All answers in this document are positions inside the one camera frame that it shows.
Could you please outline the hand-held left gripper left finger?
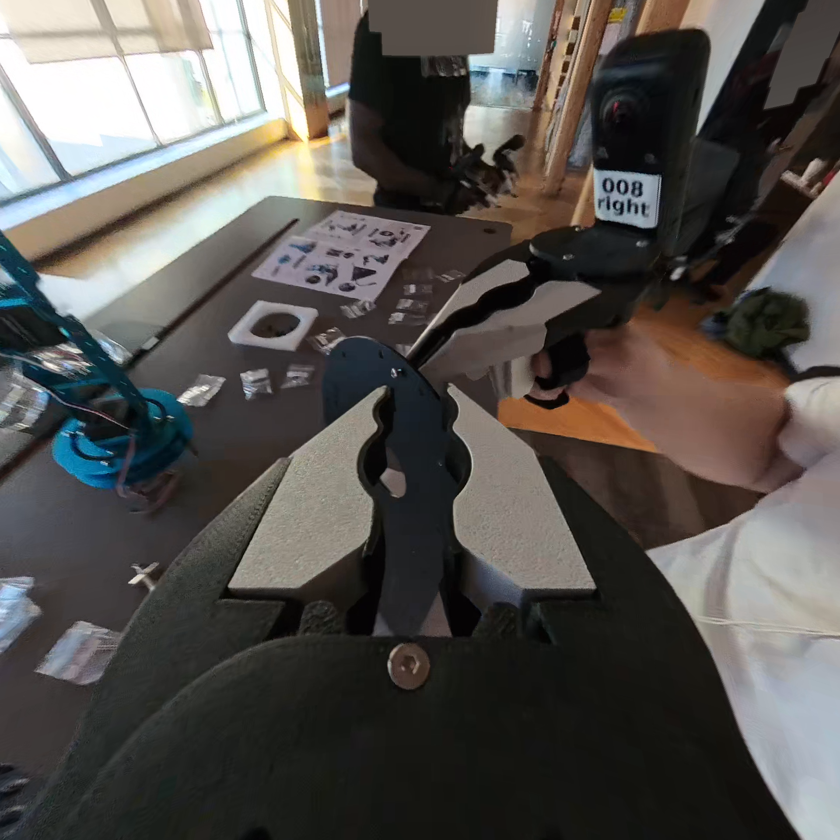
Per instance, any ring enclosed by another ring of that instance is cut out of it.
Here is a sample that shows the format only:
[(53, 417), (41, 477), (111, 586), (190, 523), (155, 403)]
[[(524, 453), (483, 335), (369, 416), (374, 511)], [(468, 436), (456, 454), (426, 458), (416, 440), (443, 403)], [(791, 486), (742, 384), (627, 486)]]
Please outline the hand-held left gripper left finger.
[(239, 597), (361, 599), (375, 500), (362, 457), (380, 435), (380, 386), (300, 447), (228, 583)]

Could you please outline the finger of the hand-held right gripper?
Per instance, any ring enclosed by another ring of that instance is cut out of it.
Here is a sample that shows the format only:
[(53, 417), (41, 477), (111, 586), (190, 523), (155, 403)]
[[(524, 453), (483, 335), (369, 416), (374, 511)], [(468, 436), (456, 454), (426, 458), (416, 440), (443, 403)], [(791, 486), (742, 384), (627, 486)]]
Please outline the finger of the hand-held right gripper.
[(518, 259), (479, 266), (434, 315), (406, 358), (432, 360), (457, 330), (477, 326), (493, 314), (517, 308), (544, 282), (544, 269), (531, 271), (527, 262)]
[(495, 311), (475, 326), (456, 329), (418, 370), (430, 382), (453, 382), (460, 376), (477, 381), (494, 366), (539, 352), (548, 321), (600, 294), (578, 280), (550, 280), (531, 292), (525, 302)]

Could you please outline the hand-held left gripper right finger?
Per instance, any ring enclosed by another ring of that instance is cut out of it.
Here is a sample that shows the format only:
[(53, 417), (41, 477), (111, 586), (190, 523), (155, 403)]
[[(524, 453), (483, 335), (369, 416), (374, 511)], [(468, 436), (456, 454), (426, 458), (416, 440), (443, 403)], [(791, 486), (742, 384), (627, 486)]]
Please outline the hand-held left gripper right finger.
[(465, 595), (593, 595), (595, 583), (534, 451), (458, 387), (467, 476), (453, 506)]

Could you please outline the black round metal plate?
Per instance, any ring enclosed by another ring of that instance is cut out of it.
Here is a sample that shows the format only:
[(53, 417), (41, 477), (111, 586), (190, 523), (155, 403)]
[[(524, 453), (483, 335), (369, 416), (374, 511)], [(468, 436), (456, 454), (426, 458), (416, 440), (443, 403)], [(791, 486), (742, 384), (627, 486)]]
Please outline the black round metal plate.
[(396, 636), (430, 635), (422, 625), (439, 595), (450, 633), (467, 637), (480, 610), (460, 591), (464, 554), (455, 539), (453, 506), (469, 468), (466, 448), (453, 436), (455, 404), (395, 350), (352, 337), (338, 342), (327, 359), (324, 420), (348, 418), (381, 387), (385, 396), (373, 411), (377, 431), (360, 456), (378, 528), (377, 612)]

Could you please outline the person's right hand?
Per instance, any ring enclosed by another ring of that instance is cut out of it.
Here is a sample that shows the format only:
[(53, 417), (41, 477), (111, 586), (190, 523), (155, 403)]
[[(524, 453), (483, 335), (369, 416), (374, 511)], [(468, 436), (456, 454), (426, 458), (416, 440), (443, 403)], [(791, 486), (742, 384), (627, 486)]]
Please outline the person's right hand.
[(585, 344), (589, 368), (570, 394), (613, 408), (683, 470), (764, 494), (802, 475), (780, 446), (790, 419), (781, 388), (711, 379), (633, 324), (592, 330)]

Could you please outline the grey office chair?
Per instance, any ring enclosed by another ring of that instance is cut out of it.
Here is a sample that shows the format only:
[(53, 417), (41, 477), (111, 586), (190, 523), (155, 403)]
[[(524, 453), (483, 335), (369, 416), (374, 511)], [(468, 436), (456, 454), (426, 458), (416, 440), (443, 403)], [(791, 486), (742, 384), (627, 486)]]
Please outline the grey office chair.
[(673, 257), (689, 262), (710, 252), (726, 227), (723, 207), (741, 154), (701, 137), (690, 147), (686, 199)]

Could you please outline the printed instruction sheet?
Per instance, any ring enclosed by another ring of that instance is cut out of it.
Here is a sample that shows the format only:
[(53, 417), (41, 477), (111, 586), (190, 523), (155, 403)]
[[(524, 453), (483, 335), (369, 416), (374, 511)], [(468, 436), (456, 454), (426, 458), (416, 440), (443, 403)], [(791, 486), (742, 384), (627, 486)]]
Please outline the printed instruction sheet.
[(284, 237), (252, 277), (343, 298), (375, 301), (431, 227), (335, 211)]

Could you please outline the green cloth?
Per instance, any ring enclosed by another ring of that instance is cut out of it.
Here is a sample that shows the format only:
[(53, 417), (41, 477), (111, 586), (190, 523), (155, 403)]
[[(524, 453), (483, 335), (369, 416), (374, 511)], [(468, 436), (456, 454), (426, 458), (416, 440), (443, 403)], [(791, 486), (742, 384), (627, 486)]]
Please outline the green cloth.
[(709, 334), (754, 360), (771, 360), (808, 340), (810, 310), (800, 297), (762, 287), (745, 291), (706, 322)]

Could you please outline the scattered small screw bags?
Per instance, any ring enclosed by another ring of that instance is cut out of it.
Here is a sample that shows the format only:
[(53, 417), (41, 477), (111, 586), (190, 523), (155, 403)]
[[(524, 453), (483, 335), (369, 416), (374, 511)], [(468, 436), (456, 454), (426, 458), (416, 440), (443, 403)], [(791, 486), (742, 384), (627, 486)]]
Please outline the scattered small screw bags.
[[(420, 297), (428, 297), (434, 287), (428, 284), (406, 284), (404, 293), (414, 293)], [(341, 312), (347, 319), (360, 319), (375, 309), (372, 301), (357, 300), (351, 304), (343, 304)], [(343, 332), (338, 328), (330, 328), (326, 332), (311, 336), (313, 346), (324, 355), (331, 352), (333, 346), (344, 338)], [(310, 384), (314, 373), (314, 366), (305, 363), (289, 364), (285, 378), (280, 384), (281, 390), (303, 387)], [(239, 374), (245, 399), (253, 400), (260, 395), (271, 395), (274, 392), (271, 375), (267, 369), (256, 369), (244, 371)], [(221, 390), (226, 379), (223, 376), (200, 374), (192, 386), (187, 388), (183, 394), (177, 397), (177, 402), (184, 406), (201, 407), (208, 404)]]

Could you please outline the clear plastic parts bag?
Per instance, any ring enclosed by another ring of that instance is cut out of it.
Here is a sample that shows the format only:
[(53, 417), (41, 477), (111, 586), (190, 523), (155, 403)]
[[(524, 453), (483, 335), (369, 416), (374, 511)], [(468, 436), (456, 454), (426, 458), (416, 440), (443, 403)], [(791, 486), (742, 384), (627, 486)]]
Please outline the clear plastic parts bag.
[(6, 653), (42, 614), (30, 597), (34, 586), (35, 579), (31, 576), (1, 579), (1, 654)]
[(122, 634), (85, 621), (73, 623), (35, 669), (36, 674), (77, 686), (97, 683), (122, 640)]

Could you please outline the person's white shirt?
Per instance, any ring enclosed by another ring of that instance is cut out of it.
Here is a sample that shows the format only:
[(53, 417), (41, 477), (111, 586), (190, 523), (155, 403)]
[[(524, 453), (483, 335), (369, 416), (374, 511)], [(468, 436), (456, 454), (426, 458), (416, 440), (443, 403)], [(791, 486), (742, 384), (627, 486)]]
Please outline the person's white shirt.
[[(755, 287), (804, 292), (799, 376), (838, 375), (838, 178)], [(802, 838), (839, 838), (839, 450), (750, 511), (649, 551), (695, 620), (767, 785)]]

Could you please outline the large window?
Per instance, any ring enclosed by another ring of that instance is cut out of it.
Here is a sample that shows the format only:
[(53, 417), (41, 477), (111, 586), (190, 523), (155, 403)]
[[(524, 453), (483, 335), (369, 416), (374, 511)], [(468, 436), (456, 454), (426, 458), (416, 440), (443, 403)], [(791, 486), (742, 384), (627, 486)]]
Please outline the large window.
[(2, 204), (283, 118), (266, 2), (2, 2)]

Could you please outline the wooden post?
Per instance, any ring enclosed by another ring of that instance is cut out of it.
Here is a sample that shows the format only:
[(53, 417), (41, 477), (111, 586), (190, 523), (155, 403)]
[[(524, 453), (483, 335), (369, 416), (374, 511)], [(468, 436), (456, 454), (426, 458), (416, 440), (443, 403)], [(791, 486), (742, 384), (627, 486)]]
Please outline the wooden post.
[(544, 100), (550, 82), (553, 53), (557, 46), (558, 33), (564, 15), (565, 1), (554, 1), (552, 15), (549, 21), (549, 28), (545, 49), (542, 55), (542, 63), (539, 70), (538, 85), (534, 93), (531, 111), (536, 113), (543, 109)]
[(543, 184), (546, 196), (558, 196), (564, 183), (574, 137), (585, 107), (586, 92), (612, 8), (611, 1), (591, 1), (587, 8), (583, 28), (576, 42), (574, 64), (563, 108), (547, 155)]

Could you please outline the white square foam frame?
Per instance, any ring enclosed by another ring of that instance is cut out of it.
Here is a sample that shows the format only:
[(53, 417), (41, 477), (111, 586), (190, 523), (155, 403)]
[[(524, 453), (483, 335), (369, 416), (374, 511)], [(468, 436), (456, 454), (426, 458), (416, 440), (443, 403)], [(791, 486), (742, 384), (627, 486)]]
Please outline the white square foam frame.
[(315, 308), (257, 301), (228, 332), (231, 343), (294, 352), (319, 316)]

